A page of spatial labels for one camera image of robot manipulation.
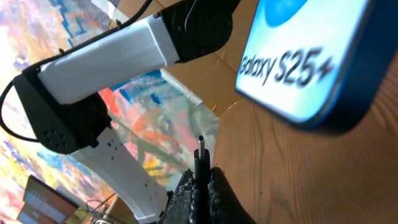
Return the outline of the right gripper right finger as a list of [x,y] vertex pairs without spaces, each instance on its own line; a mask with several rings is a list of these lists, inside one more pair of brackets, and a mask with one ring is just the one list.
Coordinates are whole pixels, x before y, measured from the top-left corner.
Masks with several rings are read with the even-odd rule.
[[209,223],[213,224],[256,224],[240,204],[223,171],[211,169],[208,184]]

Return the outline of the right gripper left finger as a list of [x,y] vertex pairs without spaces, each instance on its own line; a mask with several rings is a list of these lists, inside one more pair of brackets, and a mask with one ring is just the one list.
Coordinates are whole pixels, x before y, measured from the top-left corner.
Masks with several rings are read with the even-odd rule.
[[182,174],[177,188],[157,224],[194,223],[193,211],[191,208],[194,185],[195,179],[193,177],[193,172],[188,169]]

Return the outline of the blue Galaxy smartphone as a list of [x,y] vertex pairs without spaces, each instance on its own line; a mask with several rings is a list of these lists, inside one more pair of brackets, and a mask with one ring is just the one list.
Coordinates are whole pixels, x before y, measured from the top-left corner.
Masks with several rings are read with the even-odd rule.
[[261,0],[236,90],[295,128],[345,133],[397,49],[394,0]]

